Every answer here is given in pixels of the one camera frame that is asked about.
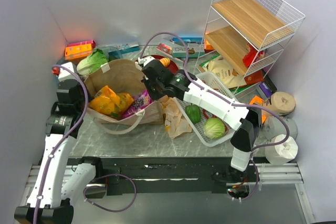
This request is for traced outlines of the purple grape snack bag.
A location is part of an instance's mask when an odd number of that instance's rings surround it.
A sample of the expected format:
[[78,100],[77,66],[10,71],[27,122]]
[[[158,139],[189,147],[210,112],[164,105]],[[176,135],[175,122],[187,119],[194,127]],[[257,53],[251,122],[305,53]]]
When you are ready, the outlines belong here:
[[147,90],[143,90],[142,93],[140,93],[136,97],[133,97],[133,99],[134,99],[133,103],[123,113],[122,115],[123,119],[128,118],[132,116],[133,114],[136,114],[142,109],[145,109],[147,106],[149,106],[153,102]]

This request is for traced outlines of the yellow orange chips bag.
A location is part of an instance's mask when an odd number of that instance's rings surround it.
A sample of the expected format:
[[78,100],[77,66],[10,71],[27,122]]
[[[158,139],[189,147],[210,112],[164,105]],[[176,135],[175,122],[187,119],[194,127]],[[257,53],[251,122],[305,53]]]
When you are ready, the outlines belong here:
[[115,93],[108,86],[104,86],[89,103],[89,108],[119,120],[133,102],[129,93]]

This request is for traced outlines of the brown paper grocery bag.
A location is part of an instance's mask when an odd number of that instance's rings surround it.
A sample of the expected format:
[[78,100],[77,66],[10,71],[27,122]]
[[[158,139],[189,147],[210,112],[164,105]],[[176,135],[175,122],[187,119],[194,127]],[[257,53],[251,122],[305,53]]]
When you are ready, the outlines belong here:
[[[108,86],[115,93],[129,93],[136,97],[146,87],[141,80],[143,73],[136,66],[134,61],[118,59],[106,63],[97,71],[88,75],[84,84],[88,90],[90,102],[104,86]],[[103,131],[112,135],[123,135],[134,130],[141,124],[163,124],[162,108],[157,101],[133,114],[128,118],[114,119],[95,110],[88,108],[87,111],[93,122]]]

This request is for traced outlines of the orange plastic grocery bag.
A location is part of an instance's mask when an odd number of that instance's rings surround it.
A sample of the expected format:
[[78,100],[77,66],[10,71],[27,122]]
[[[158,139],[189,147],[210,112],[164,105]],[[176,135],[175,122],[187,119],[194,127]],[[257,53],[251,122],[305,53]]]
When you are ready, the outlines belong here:
[[192,127],[184,117],[178,102],[174,98],[164,96],[159,99],[164,116],[165,130],[171,139],[182,134],[191,133]]

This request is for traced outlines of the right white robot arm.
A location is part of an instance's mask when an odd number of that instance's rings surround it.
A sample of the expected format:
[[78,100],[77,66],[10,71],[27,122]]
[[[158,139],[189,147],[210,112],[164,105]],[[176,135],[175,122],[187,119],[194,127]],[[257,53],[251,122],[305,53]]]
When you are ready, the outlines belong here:
[[244,172],[252,157],[252,148],[259,134],[261,110],[251,104],[242,104],[210,88],[202,80],[184,70],[172,73],[158,59],[151,56],[138,59],[150,97],[163,96],[200,106],[228,124],[233,132],[230,139],[234,147],[231,167]]

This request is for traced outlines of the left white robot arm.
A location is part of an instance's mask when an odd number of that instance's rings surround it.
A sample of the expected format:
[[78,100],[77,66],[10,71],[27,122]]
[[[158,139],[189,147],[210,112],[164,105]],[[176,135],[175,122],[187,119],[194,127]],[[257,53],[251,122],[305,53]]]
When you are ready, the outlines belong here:
[[19,223],[71,223],[78,197],[87,184],[102,174],[100,158],[82,157],[75,172],[63,182],[82,124],[83,91],[75,79],[58,84],[58,100],[46,123],[45,150],[34,188],[26,205],[17,207],[14,213]]

